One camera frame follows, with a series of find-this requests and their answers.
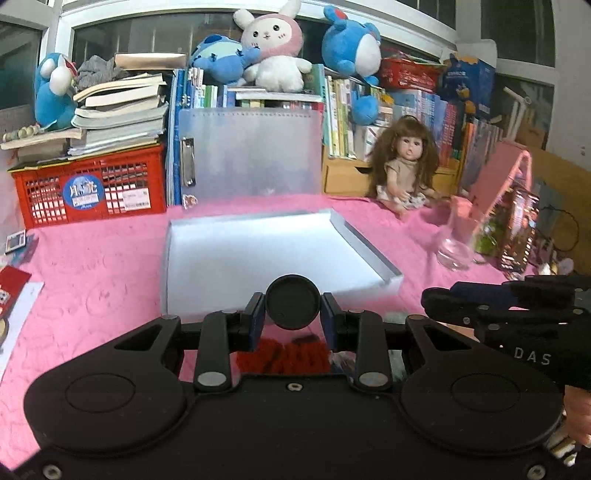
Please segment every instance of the card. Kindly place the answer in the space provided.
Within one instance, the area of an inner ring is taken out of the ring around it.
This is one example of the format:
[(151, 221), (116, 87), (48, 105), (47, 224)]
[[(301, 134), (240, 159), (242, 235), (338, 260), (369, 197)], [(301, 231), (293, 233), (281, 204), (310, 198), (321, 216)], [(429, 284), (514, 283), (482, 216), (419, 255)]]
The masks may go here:
[(12, 233), (6, 238), (6, 248), (4, 249), (5, 254), (9, 254), (24, 247), (27, 244), (27, 231), (21, 230), (20, 232)]

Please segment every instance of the barcode label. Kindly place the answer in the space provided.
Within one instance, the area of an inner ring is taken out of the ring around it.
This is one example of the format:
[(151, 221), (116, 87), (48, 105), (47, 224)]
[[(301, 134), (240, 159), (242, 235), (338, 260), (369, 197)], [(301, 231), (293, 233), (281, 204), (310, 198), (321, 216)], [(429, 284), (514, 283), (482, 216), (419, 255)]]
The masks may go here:
[(94, 203), (99, 203), (99, 195), (97, 193), (89, 193), (88, 195), (72, 198), (74, 207), (83, 207), (84, 205), (93, 205)]
[(148, 189), (124, 190), (121, 192), (121, 197), (127, 212), (151, 207)]

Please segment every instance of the wooden drawer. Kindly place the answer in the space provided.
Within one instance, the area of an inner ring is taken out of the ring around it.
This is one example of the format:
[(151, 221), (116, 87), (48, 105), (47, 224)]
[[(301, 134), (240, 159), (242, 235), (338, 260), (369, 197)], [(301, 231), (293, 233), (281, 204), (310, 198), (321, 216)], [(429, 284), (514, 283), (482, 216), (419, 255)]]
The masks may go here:
[(329, 195), (365, 197), (369, 193), (370, 166), (357, 166), (346, 160), (329, 160), (325, 172), (324, 192)]

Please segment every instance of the gray cloth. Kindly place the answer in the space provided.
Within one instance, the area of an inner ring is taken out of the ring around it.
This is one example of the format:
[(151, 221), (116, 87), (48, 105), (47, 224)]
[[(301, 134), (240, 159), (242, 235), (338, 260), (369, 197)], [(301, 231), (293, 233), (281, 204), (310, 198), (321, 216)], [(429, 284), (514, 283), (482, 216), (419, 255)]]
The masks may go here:
[(129, 76), (127, 70), (115, 66), (115, 59), (103, 60), (97, 55), (86, 60), (78, 69), (78, 91), (100, 83), (113, 82)]

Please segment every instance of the red box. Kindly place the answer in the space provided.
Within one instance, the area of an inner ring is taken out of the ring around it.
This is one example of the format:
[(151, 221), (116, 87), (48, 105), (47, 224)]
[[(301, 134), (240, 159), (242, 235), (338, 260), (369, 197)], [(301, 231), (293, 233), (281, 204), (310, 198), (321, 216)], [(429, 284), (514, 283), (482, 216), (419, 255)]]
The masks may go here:
[(386, 89), (417, 89), (435, 93), (440, 70), (405, 58), (382, 59), (379, 85)]
[(164, 213), (162, 146), (12, 173), (27, 229)]

